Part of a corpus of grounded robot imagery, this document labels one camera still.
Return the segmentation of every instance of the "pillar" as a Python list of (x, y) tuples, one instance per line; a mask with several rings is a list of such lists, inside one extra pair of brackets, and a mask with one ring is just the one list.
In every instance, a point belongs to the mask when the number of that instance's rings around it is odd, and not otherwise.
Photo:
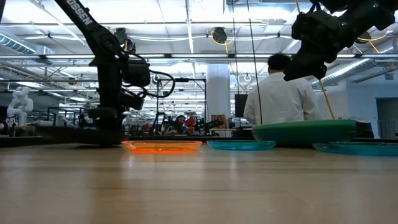
[(211, 120), (213, 114), (224, 114), (229, 118), (231, 116), (231, 91), (228, 64), (207, 65), (206, 84), (207, 121)]

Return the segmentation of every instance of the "table surface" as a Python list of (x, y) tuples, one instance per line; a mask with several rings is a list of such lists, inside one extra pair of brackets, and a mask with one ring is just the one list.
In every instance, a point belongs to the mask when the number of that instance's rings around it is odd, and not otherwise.
[(311, 149), (0, 149), (0, 223), (393, 223), (398, 158)]

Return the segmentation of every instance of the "wall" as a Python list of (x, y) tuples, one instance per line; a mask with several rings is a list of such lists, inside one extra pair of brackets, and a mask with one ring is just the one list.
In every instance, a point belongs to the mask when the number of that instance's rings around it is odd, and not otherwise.
[[(348, 97), (347, 97), (345, 81), (340, 82), (337, 86), (326, 87), (326, 93), (328, 95), (328, 99), (336, 119), (348, 118), (349, 116), (348, 100), (347, 100)], [(323, 92), (316, 91), (315, 94), (317, 96), (318, 110), (321, 119), (332, 119)]]
[(349, 115), (369, 120), (375, 138), (379, 138), (377, 125), (377, 98), (397, 98), (398, 85), (347, 85)]

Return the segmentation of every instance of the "plastic plate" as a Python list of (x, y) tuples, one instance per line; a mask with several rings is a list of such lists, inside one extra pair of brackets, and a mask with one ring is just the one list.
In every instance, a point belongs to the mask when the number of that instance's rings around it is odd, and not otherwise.
[(331, 142), (313, 144), (321, 152), (357, 156), (398, 156), (398, 144), (378, 142)]
[(274, 141), (207, 141), (213, 149), (235, 151), (270, 150), (275, 147)]
[(123, 146), (136, 153), (184, 153), (198, 149), (200, 141), (124, 141)]

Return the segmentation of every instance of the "person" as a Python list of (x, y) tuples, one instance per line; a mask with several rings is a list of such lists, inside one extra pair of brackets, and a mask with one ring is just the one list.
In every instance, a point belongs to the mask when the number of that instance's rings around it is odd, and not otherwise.
[(169, 130), (166, 132), (166, 135), (176, 135), (176, 134), (190, 134), (187, 127), (184, 126), (185, 123), (185, 116), (180, 115), (178, 116), (173, 125), (169, 127)]
[(291, 58), (275, 54), (268, 60), (269, 76), (254, 87), (246, 100), (244, 118), (253, 125), (289, 123), (319, 119), (316, 96), (310, 83), (299, 78), (284, 80)]
[(8, 134), (7, 106), (0, 106), (0, 135)]

